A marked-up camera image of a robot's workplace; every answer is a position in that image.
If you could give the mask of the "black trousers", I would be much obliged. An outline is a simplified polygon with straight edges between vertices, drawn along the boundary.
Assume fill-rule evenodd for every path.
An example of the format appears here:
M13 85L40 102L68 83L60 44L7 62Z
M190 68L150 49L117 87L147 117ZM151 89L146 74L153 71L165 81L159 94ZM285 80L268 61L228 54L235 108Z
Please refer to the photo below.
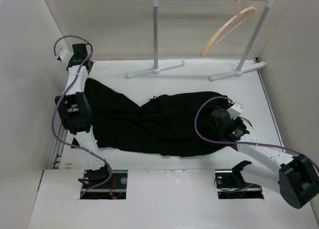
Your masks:
M154 96L139 106L94 79L86 80L84 93L93 112L93 134L99 148L194 157L224 147L199 137L218 141L209 125L210 114L216 107L230 107L220 93Z

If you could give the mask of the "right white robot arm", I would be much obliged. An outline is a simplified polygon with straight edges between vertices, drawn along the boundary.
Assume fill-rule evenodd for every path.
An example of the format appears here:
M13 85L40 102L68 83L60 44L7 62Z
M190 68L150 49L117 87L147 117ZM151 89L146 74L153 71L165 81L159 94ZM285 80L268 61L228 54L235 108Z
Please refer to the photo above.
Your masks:
M250 184L263 186L280 194L293 208L302 208L319 194L319 175L314 164L303 154L291 155L260 142L242 125L238 106L214 109L209 125L217 134L219 144L252 157L258 164L243 160L231 168L228 177L217 175L216 184L234 192Z

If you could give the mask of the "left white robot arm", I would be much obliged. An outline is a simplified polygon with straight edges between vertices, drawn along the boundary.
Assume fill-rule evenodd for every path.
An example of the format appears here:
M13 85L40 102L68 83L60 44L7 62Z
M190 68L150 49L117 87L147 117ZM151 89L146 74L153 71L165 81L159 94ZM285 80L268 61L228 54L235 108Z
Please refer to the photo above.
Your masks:
M112 183L112 170L99 154L97 140L93 134L93 112L84 93L85 83L93 67L91 54L87 51L88 43L72 45L73 52L61 49L58 59L67 64L68 79L61 96L55 98L56 113L64 129L74 136L75 148L82 149L101 160L102 167L87 170L79 182L89 189L108 188Z

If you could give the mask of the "beige plastic hanger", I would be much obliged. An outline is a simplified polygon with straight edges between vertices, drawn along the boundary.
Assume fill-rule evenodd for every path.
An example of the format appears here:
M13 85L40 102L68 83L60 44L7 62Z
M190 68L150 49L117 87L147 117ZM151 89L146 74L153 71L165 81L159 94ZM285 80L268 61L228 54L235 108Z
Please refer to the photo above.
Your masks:
M237 13L225 22L207 41L200 56L205 57L208 51L237 29L241 24L256 14L256 9L252 6L242 9L241 0L237 2Z

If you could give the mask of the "aluminium side rail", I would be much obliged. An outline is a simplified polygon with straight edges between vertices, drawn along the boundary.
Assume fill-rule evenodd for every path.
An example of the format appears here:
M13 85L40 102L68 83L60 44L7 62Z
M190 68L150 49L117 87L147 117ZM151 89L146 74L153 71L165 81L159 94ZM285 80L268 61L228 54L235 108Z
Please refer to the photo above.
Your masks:
M67 131L61 126L58 136L61 140L65 141L67 136ZM56 141L53 153L50 161L50 169L59 169L59 164L61 161L62 153L63 153L64 143L59 140Z

